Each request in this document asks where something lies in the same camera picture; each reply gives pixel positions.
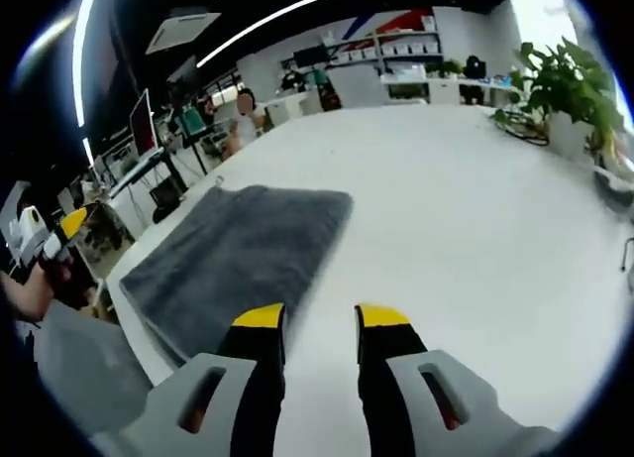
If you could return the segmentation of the person's left hand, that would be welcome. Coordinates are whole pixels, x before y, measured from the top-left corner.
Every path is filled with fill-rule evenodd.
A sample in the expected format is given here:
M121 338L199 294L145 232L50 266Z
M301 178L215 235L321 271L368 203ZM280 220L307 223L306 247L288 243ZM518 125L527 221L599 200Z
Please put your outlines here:
M75 310L91 304L97 281L78 249L71 248L64 259L46 259L40 255L38 264L44 270L56 300Z

